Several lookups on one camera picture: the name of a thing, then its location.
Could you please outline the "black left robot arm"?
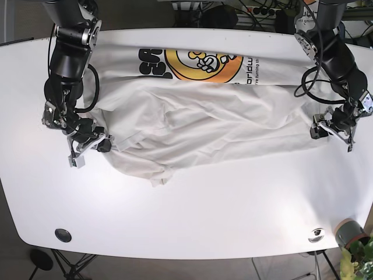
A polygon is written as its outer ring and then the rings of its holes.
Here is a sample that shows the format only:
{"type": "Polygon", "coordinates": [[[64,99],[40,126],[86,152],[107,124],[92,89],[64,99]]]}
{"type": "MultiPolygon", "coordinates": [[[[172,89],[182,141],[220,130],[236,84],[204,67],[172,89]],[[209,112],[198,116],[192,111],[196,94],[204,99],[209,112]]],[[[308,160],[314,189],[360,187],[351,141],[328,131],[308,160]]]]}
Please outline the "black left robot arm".
{"type": "Polygon", "coordinates": [[[340,24],[347,1],[300,1],[294,19],[295,38],[315,66],[304,72],[299,86],[302,94],[326,105],[325,112],[312,118],[310,135],[321,139],[334,135],[353,150],[359,119],[372,115],[372,94],[368,79],[359,70],[354,55],[340,36],[340,24]],[[324,72],[332,90],[341,98],[327,100],[312,94],[311,89],[324,72]]]}

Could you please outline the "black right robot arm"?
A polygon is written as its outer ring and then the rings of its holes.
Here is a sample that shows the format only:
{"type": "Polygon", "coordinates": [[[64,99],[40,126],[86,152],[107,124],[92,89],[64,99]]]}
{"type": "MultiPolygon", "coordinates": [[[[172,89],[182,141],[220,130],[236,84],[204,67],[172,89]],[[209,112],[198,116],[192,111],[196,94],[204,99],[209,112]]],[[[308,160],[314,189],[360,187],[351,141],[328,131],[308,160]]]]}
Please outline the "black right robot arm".
{"type": "Polygon", "coordinates": [[[95,119],[87,117],[99,98],[98,72],[90,64],[102,21],[96,1],[45,1],[43,7],[54,22],[51,37],[55,48],[48,50],[48,79],[44,85],[46,99],[42,123],[60,130],[70,148],[69,164],[81,168],[90,149],[107,153],[111,136],[95,119]],[[83,94],[83,75],[89,69],[94,76],[94,95],[86,108],[76,106],[83,94]]]}

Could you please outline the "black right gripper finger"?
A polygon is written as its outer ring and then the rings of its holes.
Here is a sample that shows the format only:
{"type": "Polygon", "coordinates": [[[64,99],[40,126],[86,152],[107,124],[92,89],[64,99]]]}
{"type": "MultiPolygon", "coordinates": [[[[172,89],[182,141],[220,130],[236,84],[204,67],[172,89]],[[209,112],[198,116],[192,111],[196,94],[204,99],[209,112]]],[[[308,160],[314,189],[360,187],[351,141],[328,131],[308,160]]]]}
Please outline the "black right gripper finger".
{"type": "Polygon", "coordinates": [[[108,153],[111,151],[112,142],[109,138],[96,139],[94,149],[101,153],[108,153]]]}
{"type": "Polygon", "coordinates": [[[90,139],[85,143],[79,143],[74,147],[74,140],[68,137],[68,146],[71,154],[69,155],[70,167],[81,168],[85,165],[84,155],[90,150],[98,150],[99,144],[105,144],[105,141],[111,142],[110,136],[100,133],[97,139],[90,139]]]}

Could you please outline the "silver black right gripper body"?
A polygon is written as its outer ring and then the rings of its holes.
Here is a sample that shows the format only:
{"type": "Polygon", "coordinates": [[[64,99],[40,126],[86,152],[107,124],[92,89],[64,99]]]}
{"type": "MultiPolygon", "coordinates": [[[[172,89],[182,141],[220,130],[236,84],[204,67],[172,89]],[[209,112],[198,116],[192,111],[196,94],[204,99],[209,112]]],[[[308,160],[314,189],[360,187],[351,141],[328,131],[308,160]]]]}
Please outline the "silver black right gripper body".
{"type": "Polygon", "coordinates": [[[79,113],[88,113],[97,103],[94,99],[87,108],[70,108],[64,103],[64,110],[46,101],[42,117],[42,124],[49,129],[61,130],[68,138],[79,144],[85,144],[97,139],[97,132],[93,128],[93,119],[82,118],[79,113]]]}

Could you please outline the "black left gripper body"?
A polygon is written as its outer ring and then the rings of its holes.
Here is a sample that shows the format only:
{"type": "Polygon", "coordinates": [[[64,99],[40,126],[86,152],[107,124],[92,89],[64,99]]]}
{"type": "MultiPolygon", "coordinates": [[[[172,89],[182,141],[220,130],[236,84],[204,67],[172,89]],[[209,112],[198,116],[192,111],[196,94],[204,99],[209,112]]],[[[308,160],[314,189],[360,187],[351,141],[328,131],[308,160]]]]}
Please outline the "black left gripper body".
{"type": "Polygon", "coordinates": [[[344,132],[352,138],[360,118],[372,115],[372,96],[364,96],[361,100],[349,98],[342,106],[332,112],[328,127],[335,133],[344,132]]]}

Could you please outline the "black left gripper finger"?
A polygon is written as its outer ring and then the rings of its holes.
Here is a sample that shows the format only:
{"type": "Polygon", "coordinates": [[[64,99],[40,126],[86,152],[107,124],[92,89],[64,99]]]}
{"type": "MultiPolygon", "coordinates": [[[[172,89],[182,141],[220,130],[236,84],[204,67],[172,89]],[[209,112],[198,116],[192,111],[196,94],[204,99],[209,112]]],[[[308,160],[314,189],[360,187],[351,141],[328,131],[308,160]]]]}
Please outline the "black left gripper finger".
{"type": "Polygon", "coordinates": [[[350,153],[354,148],[356,127],[357,126],[349,127],[348,129],[342,131],[342,140],[347,145],[348,153],[350,153]]]}
{"type": "Polygon", "coordinates": [[[330,135],[337,136],[338,132],[332,128],[331,114],[315,114],[312,117],[310,136],[312,139],[321,139],[330,135]]]}

